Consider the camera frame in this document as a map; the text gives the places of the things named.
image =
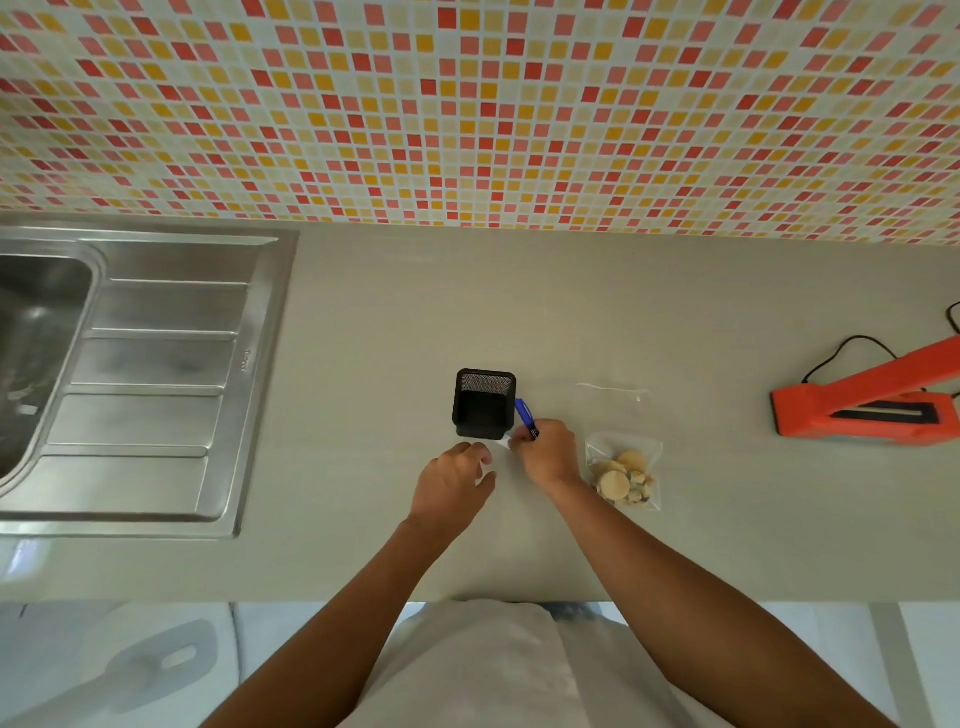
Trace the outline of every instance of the forearm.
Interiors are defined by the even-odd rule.
[[[356,706],[400,611],[447,543],[408,520],[203,728],[332,728]]]
[[[548,495],[667,679],[715,713],[738,728],[892,725],[759,605],[591,489]]]

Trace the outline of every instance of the person's hand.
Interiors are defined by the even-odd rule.
[[[537,420],[540,437],[534,440],[526,425],[514,430],[510,449],[519,453],[530,479],[549,492],[581,483],[577,438],[560,420]]]
[[[496,485],[496,473],[483,475],[480,464],[493,457],[486,445],[460,443],[435,460],[420,474],[408,521],[452,543],[467,530]]]

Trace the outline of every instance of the orange stapler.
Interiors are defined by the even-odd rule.
[[[953,396],[923,388],[958,376],[960,335],[832,384],[778,389],[770,396],[777,432],[810,439],[876,438],[897,445],[944,443],[960,437]]]

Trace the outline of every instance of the stainless steel sink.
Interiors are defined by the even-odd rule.
[[[0,534],[237,533],[295,249],[0,227]]]
[[[80,260],[0,255],[0,480],[26,461],[92,286]]]

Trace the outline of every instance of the white shirt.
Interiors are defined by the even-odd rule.
[[[401,624],[342,725],[731,728],[671,686],[625,625],[488,600]]]

